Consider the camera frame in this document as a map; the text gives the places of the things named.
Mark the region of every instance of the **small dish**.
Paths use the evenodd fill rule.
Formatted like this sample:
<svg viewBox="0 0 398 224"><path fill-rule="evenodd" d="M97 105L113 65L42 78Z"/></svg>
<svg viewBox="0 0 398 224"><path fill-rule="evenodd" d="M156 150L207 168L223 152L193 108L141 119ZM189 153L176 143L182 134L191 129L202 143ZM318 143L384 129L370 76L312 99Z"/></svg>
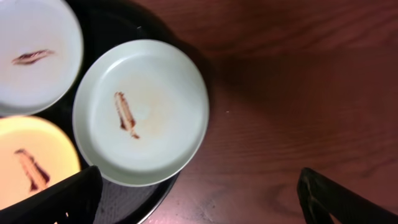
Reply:
<svg viewBox="0 0 398 224"><path fill-rule="evenodd" d="M141 187L190 161L208 117L195 64L174 46L135 40L106 52L87 71L76 93L73 132L82 156L105 179Z"/></svg>
<svg viewBox="0 0 398 224"><path fill-rule="evenodd" d="M67 135L38 117L0 119L0 210L80 171Z"/></svg>
<svg viewBox="0 0 398 224"><path fill-rule="evenodd" d="M63 0L0 1L0 116L34 114L72 86L83 58L80 25Z"/></svg>

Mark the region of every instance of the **brown wooden surface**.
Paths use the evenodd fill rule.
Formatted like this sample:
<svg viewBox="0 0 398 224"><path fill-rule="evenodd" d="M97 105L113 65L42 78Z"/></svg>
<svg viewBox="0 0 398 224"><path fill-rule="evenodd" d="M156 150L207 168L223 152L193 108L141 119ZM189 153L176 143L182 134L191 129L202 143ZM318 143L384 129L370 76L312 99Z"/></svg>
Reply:
<svg viewBox="0 0 398 224"><path fill-rule="evenodd" d="M304 223L302 167L398 213L398 1L137 2L213 65L206 138L146 223Z"/></svg>

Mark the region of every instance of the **white plate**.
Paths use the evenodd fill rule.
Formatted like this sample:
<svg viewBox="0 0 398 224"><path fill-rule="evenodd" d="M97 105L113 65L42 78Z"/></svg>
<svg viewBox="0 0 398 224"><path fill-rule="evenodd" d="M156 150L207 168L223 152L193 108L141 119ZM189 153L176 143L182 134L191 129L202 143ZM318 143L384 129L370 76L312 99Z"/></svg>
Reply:
<svg viewBox="0 0 398 224"><path fill-rule="evenodd" d="M133 134L121 128L118 92L136 122ZM208 116L206 88L194 63L169 44L135 40L106 52L87 71L76 94L73 131L81 154L105 179L145 186L188 163Z"/></svg>
<svg viewBox="0 0 398 224"><path fill-rule="evenodd" d="M0 115L42 111L67 92L82 60L80 25L62 0L0 0ZM30 65L15 58L53 54Z"/></svg>
<svg viewBox="0 0 398 224"><path fill-rule="evenodd" d="M0 210L80 171L67 135L37 117L0 119Z"/></svg>

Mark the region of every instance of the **reddish-brown tabletop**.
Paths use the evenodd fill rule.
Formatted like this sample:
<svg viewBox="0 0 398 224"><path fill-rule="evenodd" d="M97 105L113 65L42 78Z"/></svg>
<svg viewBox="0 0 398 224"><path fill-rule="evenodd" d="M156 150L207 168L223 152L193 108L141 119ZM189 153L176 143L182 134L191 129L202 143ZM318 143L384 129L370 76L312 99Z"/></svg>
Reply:
<svg viewBox="0 0 398 224"><path fill-rule="evenodd" d="M206 138L146 223L305 223L303 167L398 213L398 1L137 2L211 62Z"/></svg>

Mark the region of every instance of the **wood grain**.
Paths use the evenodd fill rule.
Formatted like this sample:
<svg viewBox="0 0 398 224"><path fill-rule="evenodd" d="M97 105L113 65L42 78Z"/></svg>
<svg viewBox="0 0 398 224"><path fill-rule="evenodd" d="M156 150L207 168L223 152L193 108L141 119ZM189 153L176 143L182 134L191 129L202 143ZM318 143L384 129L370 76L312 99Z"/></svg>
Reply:
<svg viewBox="0 0 398 224"><path fill-rule="evenodd" d="M212 64L206 138L146 223L304 223L302 167L398 213L398 1L137 2Z"/></svg>

